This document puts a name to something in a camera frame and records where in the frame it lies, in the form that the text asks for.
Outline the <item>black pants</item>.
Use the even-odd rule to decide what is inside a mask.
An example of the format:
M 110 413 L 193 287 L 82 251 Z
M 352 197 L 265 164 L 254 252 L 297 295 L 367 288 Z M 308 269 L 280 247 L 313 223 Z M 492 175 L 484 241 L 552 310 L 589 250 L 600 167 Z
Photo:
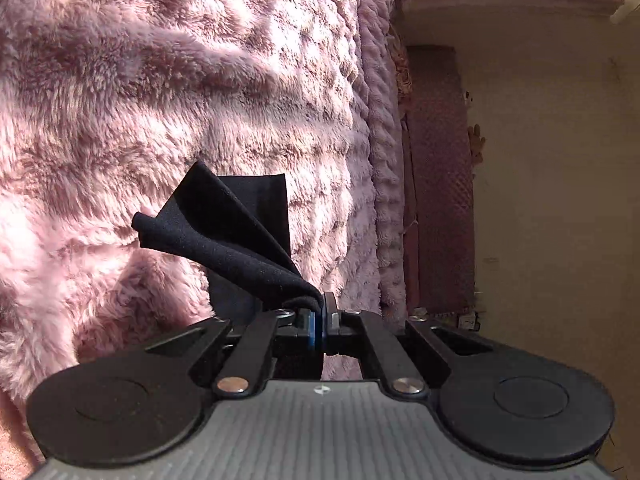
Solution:
M 131 226 L 141 247 L 205 266 L 266 309 L 313 313 L 310 360 L 302 376 L 321 377 L 323 298 L 291 258 L 283 174 L 217 177 L 196 162 L 157 216 L 137 212 Z

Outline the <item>pink fluffy blanket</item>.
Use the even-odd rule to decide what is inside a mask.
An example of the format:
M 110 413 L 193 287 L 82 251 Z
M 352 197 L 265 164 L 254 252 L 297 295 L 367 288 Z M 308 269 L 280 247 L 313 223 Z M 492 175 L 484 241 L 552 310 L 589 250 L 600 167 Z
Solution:
M 28 396 L 206 318 L 199 264 L 143 249 L 194 162 L 284 174 L 292 257 L 343 309 L 405 311 L 394 0 L 1 0 L 1 474 Z

